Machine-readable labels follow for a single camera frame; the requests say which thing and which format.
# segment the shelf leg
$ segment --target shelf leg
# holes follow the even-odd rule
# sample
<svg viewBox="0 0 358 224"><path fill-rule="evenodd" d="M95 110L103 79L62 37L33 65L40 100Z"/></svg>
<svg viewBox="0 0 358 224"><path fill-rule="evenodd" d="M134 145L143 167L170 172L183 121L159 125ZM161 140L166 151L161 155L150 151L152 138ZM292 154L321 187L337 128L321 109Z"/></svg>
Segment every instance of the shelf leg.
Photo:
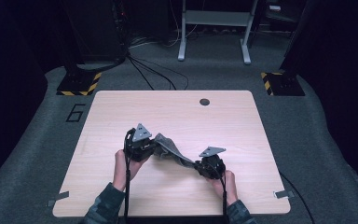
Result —
<svg viewBox="0 0 358 224"><path fill-rule="evenodd" d="M186 0L183 0L182 7L182 39L180 41L178 61L182 62L185 60L186 53Z"/></svg>
<svg viewBox="0 0 358 224"><path fill-rule="evenodd" d="M245 64L246 65L251 64L251 56L249 55L248 46L246 45L246 43L243 43L243 39L241 39L241 49L242 49L243 61L245 62Z"/></svg>

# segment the gray cloth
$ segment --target gray cloth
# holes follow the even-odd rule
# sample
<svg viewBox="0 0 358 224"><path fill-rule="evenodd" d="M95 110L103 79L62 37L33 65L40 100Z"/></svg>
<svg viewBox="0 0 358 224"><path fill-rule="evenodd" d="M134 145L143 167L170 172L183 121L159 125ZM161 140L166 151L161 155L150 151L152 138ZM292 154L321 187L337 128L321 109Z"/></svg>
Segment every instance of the gray cloth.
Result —
<svg viewBox="0 0 358 224"><path fill-rule="evenodd" d="M158 133L154 140L160 144L160 146L155 149L155 156L159 156L161 159L173 158L176 163L181 166L194 168L196 163L183 156L172 139L166 138L161 133Z"/></svg>

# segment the sleeve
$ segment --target sleeve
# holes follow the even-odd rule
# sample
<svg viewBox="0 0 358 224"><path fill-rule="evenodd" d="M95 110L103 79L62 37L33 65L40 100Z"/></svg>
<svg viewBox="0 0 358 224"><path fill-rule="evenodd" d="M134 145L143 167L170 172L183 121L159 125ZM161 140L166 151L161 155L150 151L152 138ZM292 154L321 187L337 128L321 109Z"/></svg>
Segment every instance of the sleeve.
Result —
<svg viewBox="0 0 358 224"><path fill-rule="evenodd" d="M227 215L230 224L257 224L241 200L237 200L227 208Z"/></svg>
<svg viewBox="0 0 358 224"><path fill-rule="evenodd" d="M81 224L117 223L118 211L123 203L125 193L115 189L109 183L94 204L80 221Z"/></svg>

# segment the cable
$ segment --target cable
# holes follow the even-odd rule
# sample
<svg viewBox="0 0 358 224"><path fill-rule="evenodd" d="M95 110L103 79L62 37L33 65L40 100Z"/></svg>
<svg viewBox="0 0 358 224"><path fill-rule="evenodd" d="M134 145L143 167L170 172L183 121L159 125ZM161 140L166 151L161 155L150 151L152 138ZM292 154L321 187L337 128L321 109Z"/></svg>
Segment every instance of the cable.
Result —
<svg viewBox="0 0 358 224"><path fill-rule="evenodd" d="M150 89L154 90L154 88L151 86L150 82L147 80L147 78L145 77L144 73L142 73L142 71L139 69L138 66L142 67L147 72L155 74L155 75L157 75L159 77L163 77L164 79L166 79L170 83L170 89L171 89L171 86L173 86L173 88L175 90L177 90L175 85L173 84L173 82L169 78L167 78L166 76L162 75L160 72L148 67L147 65L145 65L144 63L141 63L139 60L137 60L136 58L131 57L130 55L128 55L127 58L130 60L132 65L138 70L138 72L141 73L142 77L147 82L147 84L149 85Z"/></svg>
<svg viewBox="0 0 358 224"><path fill-rule="evenodd" d="M292 186L292 188L297 192L298 197L301 199L302 203L304 204L305 208L307 209L308 215L310 216L310 221L314 224L315 220L313 219L312 214L310 213L310 209L308 208L307 204L305 203L304 198L301 196L300 192L296 189L295 185L281 172L279 174Z"/></svg>
<svg viewBox="0 0 358 224"><path fill-rule="evenodd" d="M132 40L131 40L131 45L137 45L138 43L143 43L146 39L148 39L148 37L134 37Z"/></svg>
<svg viewBox="0 0 358 224"><path fill-rule="evenodd" d="M141 44L138 44L138 45L135 45L135 46L131 46L131 47L129 47L129 49L138 48L138 47L141 47L143 45L158 44L158 43L159 43L158 41L144 42L144 43L141 43Z"/></svg>
<svg viewBox="0 0 358 224"><path fill-rule="evenodd" d="M203 11L204 7L205 7L205 0L203 0L203 2L202 2L202 11ZM193 31L197 28L197 26L198 26L198 24L196 24L196 25L194 26L194 28L186 35L186 37L188 37L189 35L191 35L191 33L193 33Z"/></svg>
<svg viewBox="0 0 358 224"><path fill-rule="evenodd" d="M176 31L177 31L177 36L176 36L176 40L173 41L172 44L170 45L163 45L165 47L172 47L173 45L175 45L178 40L180 39L180 34L179 34L179 25L178 25L178 21L176 20L176 17L175 17L175 13L173 12L173 7L172 7L172 0L170 0L170 6L171 6L171 12L172 12L172 15L173 15L173 19L175 20L175 25L176 25Z"/></svg>
<svg viewBox="0 0 358 224"><path fill-rule="evenodd" d="M225 176L225 181L223 181L222 176L219 174L219 172L208 162L207 163L217 174L217 176L220 179L220 182L222 183L222 187L223 187L223 218L225 219L225 222L228 224L229 223L229 219L228 219L228 215L227 215L227 191L226 191L226 176Z"/></svg>
<svg viewBox="0 0 358 224"><path fill-rule="evenodd" d="M154 90L154 88L152 87L152 85L150 84L150 82L147 80L147 78L145 77L144 73L142 73L142 71L135 65L135 63L132 61L132 58L129 56L127 57L130 62L132 63L132 65L136 68L136 70L138 70L138 72L142 75L142 77L144 78L144 80L146 81L147 85L149 85L150 89L152 89L152 91Z"/></svg>
<svg viewBox="0 0 358 224"><path fill-rule="evenodd" d="M130 181L131 181L131 170L130 170L130 161L131 157L127 156L127 139L134 133L135 130L131 129L127 131L126 137L124 138L124 157L126 160L126 195L125 195L125 203L124 203L124 223L128 224L128 215L129 215L129 202L130 202Z"/></svg>
<svg viewBox="0 0 358 224"><path fill-rule="evenodd" d="M152 62L150 62L150 61L148 61L148 60L145 60L145 59L140 59L140 58L136 58L136 57L133 57L133 56L131 56L131 57L132 57L133 59L138 60L138 61L143 61L143 62L146 62L146 63L152 63ZM155 66L158 66L158 67L160 67L160 68L166 69L166 70L168 70L168 71L171 71L171 72L173 72L173 73L175 73L175 74L177 74L177 75L179 75L179 76L184 77L184 78L186 79L186 86L185 86L185 88L184 88L184 91L187 89L187 87L188 87L188 77L187 77L187 76L183 75L182 73L176 72L176 71L172 70L171 68L167 68L167 67L164 67L164 66L162 66L162 65L159 65L159 64L157 64L157 63L152 63L152 64L155 65Z"/></svg>

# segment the table top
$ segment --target table top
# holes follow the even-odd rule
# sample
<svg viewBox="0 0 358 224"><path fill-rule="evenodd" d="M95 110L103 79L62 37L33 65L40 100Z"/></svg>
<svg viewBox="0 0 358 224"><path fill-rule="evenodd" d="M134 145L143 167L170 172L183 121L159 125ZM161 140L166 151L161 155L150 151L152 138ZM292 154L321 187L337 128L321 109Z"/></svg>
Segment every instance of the table top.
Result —
<svg viewBox="0 0 358 224"><path fill-rule="evenodd" d="M54 216L87 213L113 180L115 153L138 123L152 138L171 138L192 161L200 161L207 147L225 148L219 157L235 174L238 196L251 214L290 211L287 198L274 196L284 187L249 91L98 91L60 190L69 197L55 203ZM130 217L215 215L222 215L222 201L209 183L173 160L152 156L131 181Z"/></svg>

